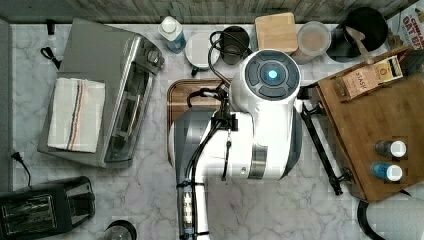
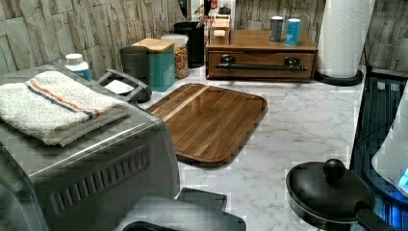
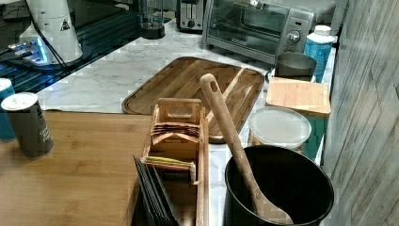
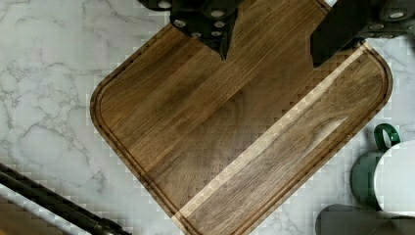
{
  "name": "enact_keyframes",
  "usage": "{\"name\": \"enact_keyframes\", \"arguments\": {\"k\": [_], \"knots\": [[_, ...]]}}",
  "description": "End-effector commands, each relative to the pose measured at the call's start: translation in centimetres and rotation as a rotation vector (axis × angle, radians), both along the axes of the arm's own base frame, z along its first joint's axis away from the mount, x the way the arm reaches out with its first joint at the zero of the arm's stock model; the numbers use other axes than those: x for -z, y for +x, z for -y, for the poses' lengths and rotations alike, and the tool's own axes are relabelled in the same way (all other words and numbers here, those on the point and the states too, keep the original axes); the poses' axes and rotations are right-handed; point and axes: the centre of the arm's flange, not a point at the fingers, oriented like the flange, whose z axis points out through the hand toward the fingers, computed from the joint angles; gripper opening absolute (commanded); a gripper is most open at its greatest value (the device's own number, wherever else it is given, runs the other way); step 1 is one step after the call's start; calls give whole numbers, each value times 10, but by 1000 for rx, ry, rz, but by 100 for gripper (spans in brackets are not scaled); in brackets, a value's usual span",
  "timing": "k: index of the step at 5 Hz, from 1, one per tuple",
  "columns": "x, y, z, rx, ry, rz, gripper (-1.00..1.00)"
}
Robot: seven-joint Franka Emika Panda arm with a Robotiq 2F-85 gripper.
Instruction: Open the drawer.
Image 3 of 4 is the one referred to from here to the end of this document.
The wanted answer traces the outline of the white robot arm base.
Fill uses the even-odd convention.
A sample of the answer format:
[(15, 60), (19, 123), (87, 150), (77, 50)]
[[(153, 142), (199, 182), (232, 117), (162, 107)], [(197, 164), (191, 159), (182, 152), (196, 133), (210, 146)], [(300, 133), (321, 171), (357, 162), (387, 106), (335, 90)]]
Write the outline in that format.
[(24, 1), (31, 25), (20, 36), (20, 40), (32, 41), (35, 52), (26, 60), (37, 66), (72, 64), (83, 55), (67, 0)]

